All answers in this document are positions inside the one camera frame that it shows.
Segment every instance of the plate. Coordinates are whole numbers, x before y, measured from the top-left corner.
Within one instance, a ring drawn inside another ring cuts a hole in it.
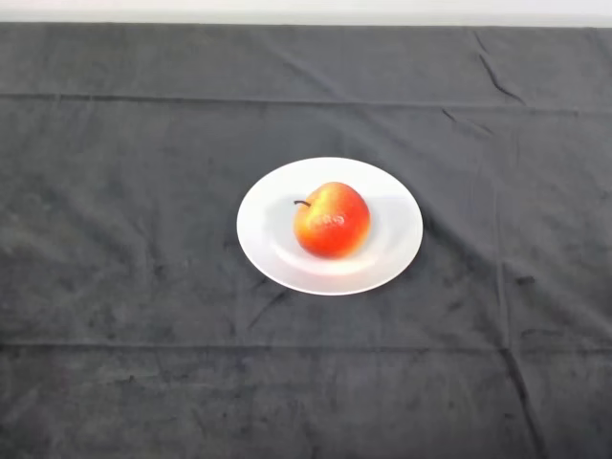
[[[327,182],[351,186],[370,210],[367,240],[340,260],[309,254],[294,236],[294,201]],[[313,158],[273,170],[243,199],[236,227],[243,251],[259,271],[314,295],[350,295],[381,286],[407,268],[423,239],[423,217],[410,191],[387,172],[344,158]]]

